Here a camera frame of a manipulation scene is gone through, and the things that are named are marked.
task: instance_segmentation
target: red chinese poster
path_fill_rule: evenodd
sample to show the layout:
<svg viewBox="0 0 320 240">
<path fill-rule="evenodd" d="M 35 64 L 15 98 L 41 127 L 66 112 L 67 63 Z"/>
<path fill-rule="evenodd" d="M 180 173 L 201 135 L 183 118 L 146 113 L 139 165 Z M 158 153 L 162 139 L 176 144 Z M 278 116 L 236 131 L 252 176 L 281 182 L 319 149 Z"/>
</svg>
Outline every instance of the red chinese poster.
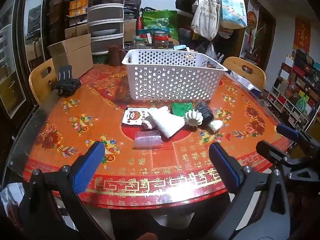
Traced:
<svg viewBox="0 0 320 240">
<path fill-rule="evenodd" d="M 306 19 L 296 18 L 293 49 L 304 49 L 309 53 L 311 39 L 311 22 Z"/>
</svg>

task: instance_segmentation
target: red jar lid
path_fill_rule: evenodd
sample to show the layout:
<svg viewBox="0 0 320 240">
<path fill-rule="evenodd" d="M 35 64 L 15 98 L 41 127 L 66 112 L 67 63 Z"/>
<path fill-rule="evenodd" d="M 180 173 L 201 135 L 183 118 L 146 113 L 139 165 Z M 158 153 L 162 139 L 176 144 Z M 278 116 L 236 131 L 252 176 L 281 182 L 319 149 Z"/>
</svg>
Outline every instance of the red jar lid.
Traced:
<svg viewBox="0 0 320 240">
<path fill-rule="evenodd" d="M 168 38 L 168 36 L 167 37 L 156 36 L 155 40 L 156 41 L 168 41 L 169 38 Z"/>
</svg>

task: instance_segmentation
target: stacked storage container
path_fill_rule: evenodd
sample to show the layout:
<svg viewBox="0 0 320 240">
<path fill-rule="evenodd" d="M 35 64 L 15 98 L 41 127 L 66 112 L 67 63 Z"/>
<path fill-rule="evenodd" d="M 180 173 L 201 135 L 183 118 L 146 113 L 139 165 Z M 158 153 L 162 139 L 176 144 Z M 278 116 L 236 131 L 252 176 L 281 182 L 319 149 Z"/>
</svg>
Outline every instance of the stacked storage container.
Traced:
<svg viewBox="0 0 320 240">
<path fill-rule="evenodd" d="M 124 45 L 124 0 L 88 0 L 88 31 L 92 55 L 109 53 L 111 45 Z"/>
</svg>

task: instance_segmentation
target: white flower-shaped object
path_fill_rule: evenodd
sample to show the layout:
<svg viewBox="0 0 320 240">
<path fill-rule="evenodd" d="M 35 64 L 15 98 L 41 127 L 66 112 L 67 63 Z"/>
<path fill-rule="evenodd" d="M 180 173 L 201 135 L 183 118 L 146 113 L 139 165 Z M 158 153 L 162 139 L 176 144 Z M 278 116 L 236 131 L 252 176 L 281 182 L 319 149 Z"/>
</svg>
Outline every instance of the white flower-shaped object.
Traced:
<svg viewBox="0 0 320 240">
<path fill-rule="evenodd" d="M 184 116 L 184 121 L 186 124 L 190 126 L 198 127 L 198 125 L 202 124 L 202 114 L 199 111 L 189 110 Z"/>
</svg>

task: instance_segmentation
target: green bag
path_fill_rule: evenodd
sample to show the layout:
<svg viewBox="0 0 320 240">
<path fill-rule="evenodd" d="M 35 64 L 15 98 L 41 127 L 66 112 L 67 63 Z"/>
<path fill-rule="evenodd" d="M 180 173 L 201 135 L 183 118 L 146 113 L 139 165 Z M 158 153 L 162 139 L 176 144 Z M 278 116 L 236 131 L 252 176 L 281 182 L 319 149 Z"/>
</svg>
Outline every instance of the green bag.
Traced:
<svg viewBox="0 0 320 240">
<path fill-rule="evenodd" d="M 171 38 L 178 40 L 178 13 L 177 11 L 143 12 L 142 22 L 145 29 L 169 29 Z"/>
</svg>

